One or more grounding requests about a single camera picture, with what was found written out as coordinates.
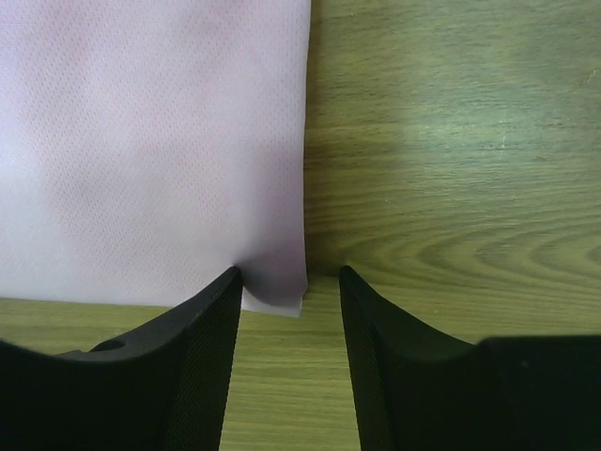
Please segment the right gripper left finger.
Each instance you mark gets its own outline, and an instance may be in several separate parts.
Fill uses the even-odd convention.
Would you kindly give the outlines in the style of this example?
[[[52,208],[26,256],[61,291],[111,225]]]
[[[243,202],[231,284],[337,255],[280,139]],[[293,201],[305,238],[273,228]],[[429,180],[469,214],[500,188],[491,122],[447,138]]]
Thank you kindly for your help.
[[[88,351],[1,345],[5,450],[216,450],[236,346],[242,276]]]

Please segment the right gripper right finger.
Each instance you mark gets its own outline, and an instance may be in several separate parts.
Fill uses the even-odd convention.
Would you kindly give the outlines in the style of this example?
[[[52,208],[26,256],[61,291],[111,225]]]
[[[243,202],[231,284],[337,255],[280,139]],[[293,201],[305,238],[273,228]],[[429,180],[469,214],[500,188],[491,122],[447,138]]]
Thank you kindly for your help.
[[[339,275],[364,450],[596,450],[600,338],[489,337],[471,344]]]

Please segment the pink t-shirt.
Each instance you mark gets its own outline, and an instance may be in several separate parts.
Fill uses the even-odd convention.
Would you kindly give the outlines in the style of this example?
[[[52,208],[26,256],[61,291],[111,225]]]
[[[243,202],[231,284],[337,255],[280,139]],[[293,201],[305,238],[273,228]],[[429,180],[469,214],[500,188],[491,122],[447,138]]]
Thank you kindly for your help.
[[[5,1],[1,294],[297,316],[307,1]]]

